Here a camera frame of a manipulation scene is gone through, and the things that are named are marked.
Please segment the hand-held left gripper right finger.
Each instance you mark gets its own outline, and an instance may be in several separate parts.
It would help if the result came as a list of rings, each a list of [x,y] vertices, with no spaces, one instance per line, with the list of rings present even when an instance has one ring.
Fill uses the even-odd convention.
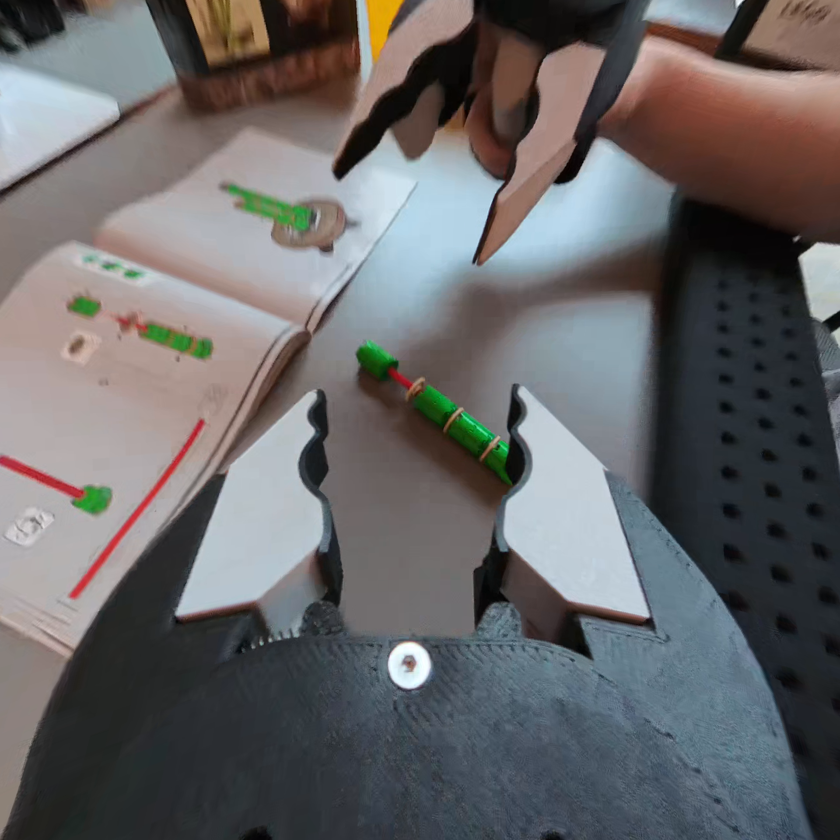
[[[542,641],[560,641],[574,616],[651,623],[606,467],[524,385],[511,388],[507,428],[512,485],[474,571],[475,623],[501,602]]]

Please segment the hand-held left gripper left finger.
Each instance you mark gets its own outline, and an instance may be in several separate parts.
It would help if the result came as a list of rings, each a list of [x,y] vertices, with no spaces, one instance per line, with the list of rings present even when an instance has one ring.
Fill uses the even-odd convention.
[[[175,618],[256,612],[299,634],[309,606],[340,603],[343,567],[329,500],[323,390],[307,392],[229,467]]]

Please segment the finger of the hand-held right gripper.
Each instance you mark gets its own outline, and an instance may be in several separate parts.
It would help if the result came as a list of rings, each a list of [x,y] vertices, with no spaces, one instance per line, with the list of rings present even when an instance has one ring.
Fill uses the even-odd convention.
[[[538,107],[512,156],[511,173],[490,207],[474,256],[484,265],[504,246],[570,162],[575,133],[606,55],[571,44],[543,58],[536,76]]]
[[[415,161],[466,99],[479,20],[476,2],[404,2],[363,84],[332,161],[341,180],[390,133]]]

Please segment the green bamboo stalk red axle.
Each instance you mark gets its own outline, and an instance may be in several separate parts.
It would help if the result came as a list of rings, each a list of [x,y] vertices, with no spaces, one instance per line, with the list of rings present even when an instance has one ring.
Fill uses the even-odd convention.
[[[409,381],[394,365],[387,368],[386,376],[402,386],[406,403],[435,425],[441,435],[454,441],[507,487],[512,486],[507,470],[509,446],[500,435],[428,384],[424,377]]]

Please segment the green cylinder brick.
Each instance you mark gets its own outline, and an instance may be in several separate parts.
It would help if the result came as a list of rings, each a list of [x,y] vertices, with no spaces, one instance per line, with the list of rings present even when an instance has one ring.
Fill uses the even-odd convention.
[[[367,340],[355,352],[360,368],[378,382],[392,378],[398,372],[399,361],[382,346]]]

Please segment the person's right forearm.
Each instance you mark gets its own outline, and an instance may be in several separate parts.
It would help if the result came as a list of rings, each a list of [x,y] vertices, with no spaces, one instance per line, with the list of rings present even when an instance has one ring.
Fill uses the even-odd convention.
[[[683,193],[839,242],[839,76],[760,70],[647,37],[599,134]]]

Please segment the grey desk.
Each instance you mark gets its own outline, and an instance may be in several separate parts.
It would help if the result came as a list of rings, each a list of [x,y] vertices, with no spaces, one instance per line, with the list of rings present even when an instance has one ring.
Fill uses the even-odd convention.
[[[554,247],[538,218],[484,265],[463,251],[488,185],[425,172],[223,463],[146,546],[94,616],[29,745],[3,838],[813,838],[764,670],[707,576],[605,462],[573,396],[610,374],[560,337],[531,339]],[[611,431],[646,430],[648,343],[591,318],[595,355],[630,368]],[[511,488],[355,357],[381,345],[508,443],[524,385],[606,467],[652,612],[574,616],[525,634],[507,602],[475,623],[474,571]],[[229,467],[323,390],[339,604],[299,634],[256,612],[180,623],[175,609]]]

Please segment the person's right hand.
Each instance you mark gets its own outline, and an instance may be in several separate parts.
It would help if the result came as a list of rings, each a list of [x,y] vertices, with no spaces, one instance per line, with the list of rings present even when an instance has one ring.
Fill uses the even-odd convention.
[[[499,129],[489,83],[478,88],[470,105],[465,106],[465,136],[470,152],[480,167],[499,182],[506,180],[513,152],[525,129],[527,113],[525,100],[502,108]]]

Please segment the yellow tray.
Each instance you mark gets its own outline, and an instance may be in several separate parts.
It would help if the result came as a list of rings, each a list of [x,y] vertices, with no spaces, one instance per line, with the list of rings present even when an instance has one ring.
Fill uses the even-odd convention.
[[[363,1],[362,5],[367,24],[366,44],[370,47],[371,60],[376,62],[403,1]]]

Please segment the black bamboo toy box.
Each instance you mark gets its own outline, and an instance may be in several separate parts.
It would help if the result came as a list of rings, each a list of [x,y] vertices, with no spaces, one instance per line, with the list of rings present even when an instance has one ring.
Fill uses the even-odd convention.
[[[188,107],[222,112],[355,76],[355,1],[148,1]]]

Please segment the open instruction booklet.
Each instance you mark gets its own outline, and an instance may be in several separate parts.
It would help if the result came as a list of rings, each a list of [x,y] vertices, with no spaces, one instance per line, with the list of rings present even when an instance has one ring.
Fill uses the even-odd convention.
[[[1,313],[2,626],[71,656],[414,192],[248,128]]]

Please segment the black perforated mat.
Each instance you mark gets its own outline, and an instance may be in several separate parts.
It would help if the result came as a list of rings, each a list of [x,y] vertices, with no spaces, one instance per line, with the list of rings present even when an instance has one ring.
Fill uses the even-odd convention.
[[[740,624],[839,836],[838,463],[798,244],[675,196],[652,509]]]

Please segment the black white marker sign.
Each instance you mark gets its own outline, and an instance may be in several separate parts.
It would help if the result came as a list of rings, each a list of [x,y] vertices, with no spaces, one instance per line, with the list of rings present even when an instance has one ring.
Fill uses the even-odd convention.
[[[784,70],[839,71],[838,1],[744,1],[714,57]]]

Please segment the white document stand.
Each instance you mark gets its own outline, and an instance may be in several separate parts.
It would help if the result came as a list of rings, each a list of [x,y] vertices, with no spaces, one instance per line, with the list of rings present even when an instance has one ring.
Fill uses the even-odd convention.
[[[119,121],[105,94],[15,65],[1,65],[1,189]]]

